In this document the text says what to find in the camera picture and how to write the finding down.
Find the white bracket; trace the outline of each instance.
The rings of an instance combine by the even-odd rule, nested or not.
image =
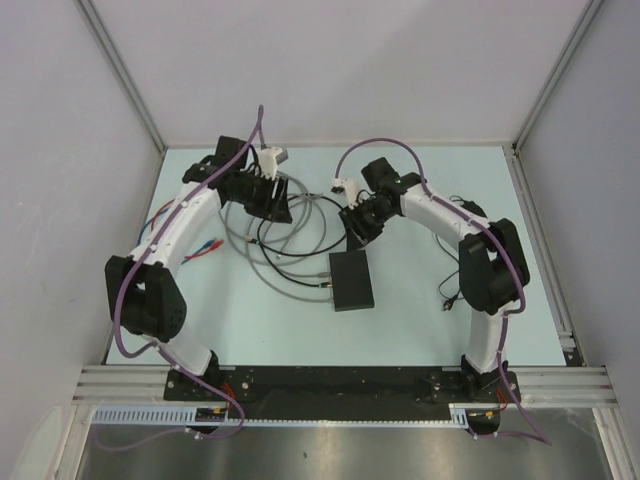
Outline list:
[[[289,158],[289,153],[286,148],[280,147],[268,147],[258,151],[258,165],[262,176],[273,180],[276,178],[276,172],[278,171],[278,165]]]
[[[349,208],[355,208],[360,203],[358,195],[362,192],[360,184],[352,178],[334,178],[331,182],[334,189],[339,189],[341,193],[347,196],[347,204]]]

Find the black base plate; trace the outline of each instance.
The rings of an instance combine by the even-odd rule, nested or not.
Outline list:
[[[224,371],[249,419],[329,421],[449,420],[449,403],[498,403],[499,381],[473,394],[462,372],[440,367],[236,367]],[[516,387],[516,376],[507,372]],[[164,399],[219,400],[177,371]],[[233,418],[237,413],[231,410]]]

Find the light blue floor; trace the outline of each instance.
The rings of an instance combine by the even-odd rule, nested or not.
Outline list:
[[[531,283],[525,288],[528,308],[510,322],[507,356],[512,365],[564,365],[551,310],[538,273],[502,149],[499,147],[422,147],[429,182],[443,195],[461,195],[481,205],[489,217],[507,217],[518,227]],[[344,148],[292,148],[282,171],[299,178],[314,192],[330,194],[331,179]],[[150,212],[173,198],[184,171],[211,150],[171,149],[167,152]],[[360,176],[369,161],[386,156],[402,175],[415,164],[398,148],[369,147],[354,152],[342,176]],[[344,198],[334,196],[344,204]],[[234,206],[232,225],[244,231],[247,216]],[[339,238],[342,225],[327,204],[328,241]],[[319,215],[291,244],[308,251],[321,232]],[[224,231],[214,218],[197,246]],[[458,365],[468,342],[470,309],[456,302],[442,311],[437,285],[456,264],[435,244],[424,227],[394,218],[384,234],[367,247],[376,306],[370,310],[335,313],[330,304],[301,303],[265,286],[246,260],[228,245],[185,264],[178,285],[188,305],[187,322],[226,365]],[[255,251],[256,258],[261,257]],[[328,270],[327,255],[302,264],[303,272]],[[274,283],[301,295],[326,298],[328,290],[298,287],[263,268]],[[455,291],[455,282],[446,292]],[[142,342],[125,333],[130,349]],[[124,359],[115,345],[110,364],[162,364],[155,352]]]

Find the gray wall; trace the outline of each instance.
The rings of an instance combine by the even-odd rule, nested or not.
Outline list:
[[[587,0],[95,0],[167,144],[505,142]]]
[[[607,2],[523,149],[575,329],[640,445],[640,2]]]
[[[71,0],[0,7],[0,478],[99,360],[160,164]]]

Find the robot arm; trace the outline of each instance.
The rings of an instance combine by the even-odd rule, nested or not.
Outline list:
[[[179,365],[197,376],[204,376],[214,386],[219,385],[221,379],[218,358],[185,323],[187,305],[175,282],[182,260],[206,223],[215,218],[227,201],[241,203],[247,213],[258,218],[292,222],[287,203],[288,179],[276,175],[277,165],[286,159],[286,150],[277,148],[256,152],[254,171],[244,170],[245,154],[233,168],[209,184],[209,188],[185,201],[243,146],[244,142],[239,139],[220,137],[215,155],[205,157],[185,172],[180,193],[164,218],[169,218],[178,205],[182,206],[182,211],[162,236],[156,239],[156,234],[150,233],[129,256],[113,256],[105,267],[113,319],[116,298],[125,276],[151,246],[151,254],[145,258],[127,289],[121,324],[130,333],[161,344]]]
[[[340,212],[348,232],[347,249],[364,247],[377,238],[384,223],[395,215],[424,225],[456,249],[461,293],[472,307],[471,336],[463,357],[463,368],[471,367],[478,376],[495,373],[502,316],[513,307],[518,294],[502,259],[491,259],[491,242],[472,222],[462,220],[432,200],[424,192],[417,174],[400,177],[385,158],[380,158],[367,165],[362,175],[373,195],[365,199],[348,198],[349,206]],[[350,179],[335,179],[333,185],[334,191],[345,192],[348,197],[350,192],[360,191],[357,183]],[[522,284],[526,285],[529,270],[513,223],[506,219],[489,222],[472,212],[469,216],[500,240],[516,266]]]

